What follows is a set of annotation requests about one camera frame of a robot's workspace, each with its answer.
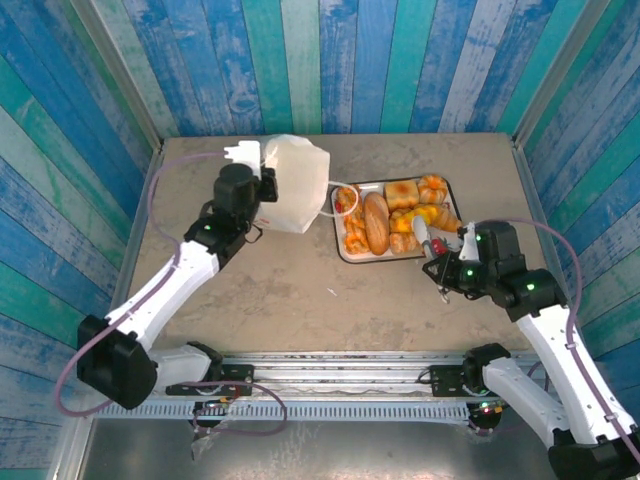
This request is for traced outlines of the white printed paper bag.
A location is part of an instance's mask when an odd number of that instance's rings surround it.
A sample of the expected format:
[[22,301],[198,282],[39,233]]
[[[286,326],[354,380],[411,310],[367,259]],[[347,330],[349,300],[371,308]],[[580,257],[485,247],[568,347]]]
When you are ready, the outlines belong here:
[[330,214],[322,210],[329,187],[330,154],[310,140],[274,135],[262,144],[263,165],[275,170],[278,200],[260,204],[254,224],[264,230],[303,234],[314,220]]

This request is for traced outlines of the grey white food tongs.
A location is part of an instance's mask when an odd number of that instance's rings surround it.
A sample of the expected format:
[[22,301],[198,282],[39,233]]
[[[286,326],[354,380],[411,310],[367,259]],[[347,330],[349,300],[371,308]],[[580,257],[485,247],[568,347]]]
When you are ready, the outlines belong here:
[[425,258],[429,261],[434,260],[436,258],[436,251],[432,244],[431,235],[424,218],[416,215],[412,219],[412,229],[416,240],[424,251]]

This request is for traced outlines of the tan striped fake bun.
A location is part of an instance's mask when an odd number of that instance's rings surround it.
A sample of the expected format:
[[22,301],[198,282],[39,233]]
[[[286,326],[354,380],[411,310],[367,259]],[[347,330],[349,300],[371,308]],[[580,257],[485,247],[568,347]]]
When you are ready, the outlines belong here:
[[421,251],[422,246],[412,232],[398,233],[393,232],[389,235],[389,244],[391,252],[394,255],[401,255],[414,251]]

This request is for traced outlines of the fake croissant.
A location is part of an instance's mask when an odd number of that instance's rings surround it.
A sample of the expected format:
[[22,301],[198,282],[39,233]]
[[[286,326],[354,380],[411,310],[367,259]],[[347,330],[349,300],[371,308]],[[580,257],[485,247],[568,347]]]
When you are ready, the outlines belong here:
[[448,208],[437,204],[427,204],[420,208],[421,215],[426,224],[433,228],[455,233],[462,222]]

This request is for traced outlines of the yellow orange striped fake bun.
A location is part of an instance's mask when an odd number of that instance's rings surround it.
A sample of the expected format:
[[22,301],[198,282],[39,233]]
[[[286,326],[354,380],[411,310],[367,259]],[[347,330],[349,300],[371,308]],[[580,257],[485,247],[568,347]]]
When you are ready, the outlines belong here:
[[416,216],[420,216],[422,207],[414,209],[396,209],[389,217],[389,229],[391,233],[411,233],[413,231],[412,221]]

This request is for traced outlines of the ridged pumpkin fake bun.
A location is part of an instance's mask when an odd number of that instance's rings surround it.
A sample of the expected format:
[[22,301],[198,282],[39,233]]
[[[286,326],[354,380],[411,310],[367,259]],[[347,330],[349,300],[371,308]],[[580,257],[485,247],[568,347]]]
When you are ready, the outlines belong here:
[[417,182],[421,204],[443,204],[448,194],[448,184],[438,175],[425,175]]

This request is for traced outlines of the brown fake baguette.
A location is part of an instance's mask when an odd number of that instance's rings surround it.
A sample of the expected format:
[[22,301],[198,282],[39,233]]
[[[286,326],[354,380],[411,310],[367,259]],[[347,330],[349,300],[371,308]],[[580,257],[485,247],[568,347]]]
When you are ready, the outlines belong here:
[[376,192],[363,203],[365,233],[372,254],[381,256],[389,248],[389,210],[384,197]]

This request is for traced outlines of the square fake toast bread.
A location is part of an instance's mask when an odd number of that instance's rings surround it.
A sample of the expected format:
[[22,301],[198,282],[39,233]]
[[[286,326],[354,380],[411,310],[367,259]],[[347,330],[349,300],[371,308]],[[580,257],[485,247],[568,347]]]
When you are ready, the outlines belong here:
[[384,186],[384,197],[390,211],[412,209],[420,199],[417,182],[415,180],[387,182]]

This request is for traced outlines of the white strawberry print tray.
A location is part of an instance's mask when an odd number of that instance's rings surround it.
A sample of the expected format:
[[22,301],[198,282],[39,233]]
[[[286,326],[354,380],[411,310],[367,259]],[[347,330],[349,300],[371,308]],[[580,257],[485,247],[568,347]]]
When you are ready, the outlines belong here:
[[[360,189],[362,202],[364,203],[364,198],[366,197],[366,195],[372,192],[379,193],[384,197],[384,186],[387,182],[401,181],[401,180],[415,180],[416,182],[418,182],[421,178],[403,178],[403,179],[392,179],[392,180],[369,181],[369,182],[361,182],[361,183],[354,183],[354,184],[345,184],[340,187],[351,188],[353,191],[355,191],[355,189],[353,188],[353,185],[357,185]],[[446,199],[444,200],[444,203],[440,205],[448,208],[461,221],[458,207],[456,205],[456,201],[454,199],[451,187],[447,180],[446,182],[448,184],[448,194]],[[345,240],[345,234],[346,234],[346,231],[343,225],[343,219],[342,219],[342,217],[344,216],[344,213],[337,213],[336,207],[334,206],[338,188],[339,187],[334,188],[333,191],[331,192],[331,202],[332,202],[332,211],[334,214],[333,222],[334,222],[337,250],[338,250],[339,256],[343,261],[350,264],[367,264],[367,263],[375,263],[375,262],[383,262],[383,261],[413,259],[413,258],[422,257],[424,255],[423,249],[421,251],[414,251],[414,252],[405,253],[401,255],[394,255],[391,252],[390,244],[389,244],[388,250],[381,256],[374,255],[371,253],[371,251],[365,254],[356,254],[356,255],[348,254],[344,247],[344,240]],[[424,205],[427,205],[427,204],[421,204],[419,202],[414,208],[417,208],[418,206],[422,207]],[[429,225],[427,225],[427,227],[431,235],[432,244],[435,246],[435,249],[438,253],[445,253],[447,251],[458,251],[461,248],[461,240],[458,238],[457,231],[455,233],[452,233],[452,232],[445,232],[445,231],[433,228],[432,226],[429,226]]]

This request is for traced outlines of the twisted orange fake bread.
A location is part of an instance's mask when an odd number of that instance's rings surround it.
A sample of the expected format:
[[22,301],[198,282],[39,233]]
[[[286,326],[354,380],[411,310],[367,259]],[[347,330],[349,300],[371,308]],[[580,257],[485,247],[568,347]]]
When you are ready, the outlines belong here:
[[344,247],[348,254],[365,254],[370,252],[366,237],[363,202],[360,189],[353,185],[355,191],[347,187],[339,187],[334,206],[337,213],[344,213],[343,225],[346,231]]

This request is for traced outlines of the grey metal sheet panel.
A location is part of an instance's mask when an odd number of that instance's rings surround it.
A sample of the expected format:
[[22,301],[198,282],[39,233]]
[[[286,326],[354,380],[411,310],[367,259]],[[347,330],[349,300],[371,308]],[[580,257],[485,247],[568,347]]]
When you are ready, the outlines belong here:
[[430,423],[292,422],[270,437],[197,440],[183,421],[99,420],[81,480],[556,480],[537,436]]

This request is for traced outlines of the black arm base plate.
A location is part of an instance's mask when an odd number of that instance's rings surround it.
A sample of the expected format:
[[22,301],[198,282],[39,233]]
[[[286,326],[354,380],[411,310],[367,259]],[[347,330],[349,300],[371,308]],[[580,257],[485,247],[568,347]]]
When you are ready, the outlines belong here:
[[434,365],[428,368],[427,383],[432,387],[434,397],[497,397],[485,387],[473,389],[471,381],[465,376],[462,365]]
[[223,365],[218,371],[209,372],[203,378],[204,382],[210,381],[243,381],[248,386],[218,385],[214,387],[193,387],[185,385],[172,385],[165,389],[169,396],[214,396],[232,397],[248,396],[252,393],[253,365]]

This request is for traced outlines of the aluminium table side rail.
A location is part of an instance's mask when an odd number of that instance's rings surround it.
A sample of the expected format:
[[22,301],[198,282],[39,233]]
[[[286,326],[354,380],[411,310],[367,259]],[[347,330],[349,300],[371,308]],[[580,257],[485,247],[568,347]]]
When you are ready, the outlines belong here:
[[118,274],[111,305],[106,315],[106,334],[110,333],[114,329],[114,327],[111,325],[111,313],[114,310],[118,310],[123,304],[128,301],[129,298],[129,290],[131,287],[132,278],[148,219],[147,204],[149,193],[151,191],[151,183],[155,173],[162,166],[163,161],[163,147],[160,147],[153,153],[149,164],[149,169],[145,177],[140,201],[136,210],[136,215],[131,228],[129,240],[125,249],[123,262]]
[[510,142],[510,146],[513,163],[517,170],[528,211],[528,213],[522,217],[515,216],[515,222],[530,226],[536,232],[540,255],[544,260],[544,265],[558,282],[560,290],[566,300],[564,308],[567,313],[566,319],[563,321],[564,350],[572,363],[580,363],[578,348],[580,347],[582,339],[580,333],[576,330],[577,309],[572,298],[572,290],[568,287],[562,271],[554,241],[559,240],[561,245],[567,247],[569,251],[572,251],[572,247],[557,231],[549,226],[546,220],[524,148],[517,146],[514,141]]

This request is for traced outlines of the aluminium mounting rail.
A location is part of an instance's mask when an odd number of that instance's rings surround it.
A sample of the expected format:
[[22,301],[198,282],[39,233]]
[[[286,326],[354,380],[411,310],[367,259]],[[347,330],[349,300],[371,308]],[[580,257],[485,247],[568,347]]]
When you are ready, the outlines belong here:
[[[293,401],[336,401],[346,398],[357,400],[467,399],[467,397],[434,397],[432,387],[427,383],[430,366],[463,365],[463,357],[459,353],[264,352],[229,354],[221,357],[221,367],[228,364],[254,366],[252,393],[235,399],[251,396],[267,398],[271,394],[276,394],[283,400]],[[201,381],[189,386],[218,385],[248,386],[248,383]],[[219,397],[169,396],[163,390],[152,392],[144,402],[161,398],[203,402]]]

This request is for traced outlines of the aluminium frame post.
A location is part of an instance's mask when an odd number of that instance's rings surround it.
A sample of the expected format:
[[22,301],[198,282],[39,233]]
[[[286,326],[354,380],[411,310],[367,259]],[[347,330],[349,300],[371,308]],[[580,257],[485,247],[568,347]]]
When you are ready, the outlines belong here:
[[98,11],[94,0],[70,0],[83,26],[87,30],[101,58],[114,77],[128,106],[135,116],[145,138],[154,150],[160,149],[160,138],[143,98],[135,85],[123,55],[119,52],[115,40],[109,33],[106,21]]
[[611,2],[611,0],[583,1],[580,14],[546,69],[545,75],[517,124],[511,138],[515,149],[523,148],[531,137],[551,99]]

